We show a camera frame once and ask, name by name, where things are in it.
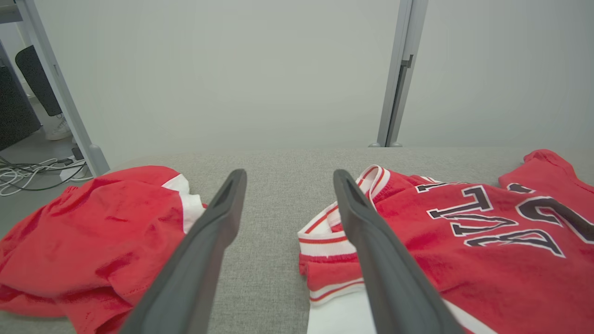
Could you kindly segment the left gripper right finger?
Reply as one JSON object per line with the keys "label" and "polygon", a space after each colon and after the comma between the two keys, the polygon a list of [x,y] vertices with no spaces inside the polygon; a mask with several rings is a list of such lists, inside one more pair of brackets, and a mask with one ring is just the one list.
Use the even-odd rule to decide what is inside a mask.
{"label": "left gripper right finger", "polygon": [[377,333],[464,333],[407,248],[351,175],[337,169],[333,184],[344,232],[358,254]]}

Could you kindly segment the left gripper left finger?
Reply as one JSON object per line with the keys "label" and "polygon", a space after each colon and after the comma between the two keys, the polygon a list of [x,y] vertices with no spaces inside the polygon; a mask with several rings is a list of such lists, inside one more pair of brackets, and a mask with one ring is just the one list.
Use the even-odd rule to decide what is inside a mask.
{"label": "left gripper left finger", "polygon": [[142,300],[122,334],[206,334],[225,249],[240,226],[247,185],[233,170],[198,218]]}

